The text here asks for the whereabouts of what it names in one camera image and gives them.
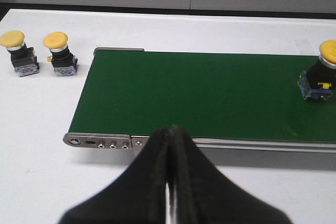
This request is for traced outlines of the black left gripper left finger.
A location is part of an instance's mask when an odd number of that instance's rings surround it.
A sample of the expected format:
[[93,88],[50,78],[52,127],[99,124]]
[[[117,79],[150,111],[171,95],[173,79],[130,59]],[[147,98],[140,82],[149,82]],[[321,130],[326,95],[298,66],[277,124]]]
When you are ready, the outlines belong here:
[[165,223],[168,145],[168,130],[155,130],[112,184],[66,211],[60,223]]

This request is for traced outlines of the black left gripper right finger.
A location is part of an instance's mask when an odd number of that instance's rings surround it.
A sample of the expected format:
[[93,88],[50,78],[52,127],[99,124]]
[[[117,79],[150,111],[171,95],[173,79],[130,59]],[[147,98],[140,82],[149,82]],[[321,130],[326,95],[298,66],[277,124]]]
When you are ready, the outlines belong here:
[[184,129],[175,126],[170,136],[177,223],[291,223],[284,212],[224,176]]

